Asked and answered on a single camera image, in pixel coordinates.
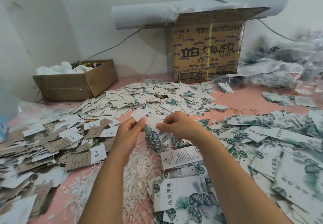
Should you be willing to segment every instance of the hand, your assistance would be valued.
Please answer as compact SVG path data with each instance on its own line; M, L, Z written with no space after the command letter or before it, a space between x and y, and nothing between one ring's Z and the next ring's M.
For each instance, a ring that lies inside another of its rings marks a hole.
M190 140L194 143L206 130L183 112L175 112L158 123L156 127L162 132L172 133L177 140Z
M130 118L120 124L109 156L116 157L126 166L129 162L129 156L137 143L139 133L145 124L145 117L141 118L138 122Z

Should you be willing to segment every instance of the white wall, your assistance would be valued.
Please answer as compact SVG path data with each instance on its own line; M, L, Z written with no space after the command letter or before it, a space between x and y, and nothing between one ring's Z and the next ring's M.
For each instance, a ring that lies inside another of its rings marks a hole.
M77 43L62 0L2 0L2 2L35 67L80 60Z
M5 81L5 84L1 82L2 92L6 87L20 99L34 100L36 91L32 75L35 72L35 66L0 2L0 77Z
M173 0L63 0L81 57L93 54L122 41L135 30L116 30L111 6ZM286 9L264 21L277 32L290 38L322 27L323 0L289 0ZM247 22L243 48L254 48L260 36L284 40L257 20ZM166 72L165 41L162 29L142 30L121 46L94 59L114 59L120 76Z

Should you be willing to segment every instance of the forearm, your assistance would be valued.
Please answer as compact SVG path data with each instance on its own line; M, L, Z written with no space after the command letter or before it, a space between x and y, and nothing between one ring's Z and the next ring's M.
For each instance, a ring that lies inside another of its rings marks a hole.
M94 182L79 224L121 224L123 211L123 163L109 154Z
M198 145L228 223L290 223L273 201L209 132Z

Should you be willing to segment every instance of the barcode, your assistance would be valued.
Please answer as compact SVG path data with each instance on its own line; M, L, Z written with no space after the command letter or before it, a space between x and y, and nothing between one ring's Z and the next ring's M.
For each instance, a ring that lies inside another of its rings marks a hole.
M187 80L187 79L196 79L196 78L202 78L202 71L192 72L192 73L179 73L177 75L178 80Z

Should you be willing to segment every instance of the care label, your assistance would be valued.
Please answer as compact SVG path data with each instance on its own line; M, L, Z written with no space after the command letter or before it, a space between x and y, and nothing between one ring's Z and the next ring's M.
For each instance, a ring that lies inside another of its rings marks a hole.
M195 146L161 152L160 157L164 170L203 160L200 151Z
M219 86L221 87L221 89L224 93L233 93L234 92L227 83L219 83Z

